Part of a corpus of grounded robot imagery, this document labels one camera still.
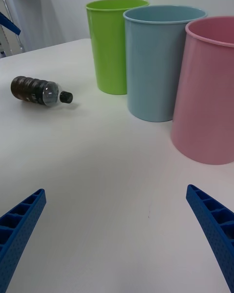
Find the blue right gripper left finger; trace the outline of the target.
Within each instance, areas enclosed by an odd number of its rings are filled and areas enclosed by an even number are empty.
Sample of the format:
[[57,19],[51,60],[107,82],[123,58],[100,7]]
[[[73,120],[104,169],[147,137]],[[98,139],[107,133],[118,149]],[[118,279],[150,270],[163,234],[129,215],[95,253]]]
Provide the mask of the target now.
[[0,218],[0,292],[6,292],[21,255],[46,205],[40,188]]

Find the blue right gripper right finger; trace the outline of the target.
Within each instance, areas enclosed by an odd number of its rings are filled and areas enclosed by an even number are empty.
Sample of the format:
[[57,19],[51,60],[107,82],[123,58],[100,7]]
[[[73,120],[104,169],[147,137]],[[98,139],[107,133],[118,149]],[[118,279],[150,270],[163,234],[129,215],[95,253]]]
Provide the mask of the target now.
[[194,185],[188,185],[186,200],[209,242],[230,292],[234,292],[234,213]]

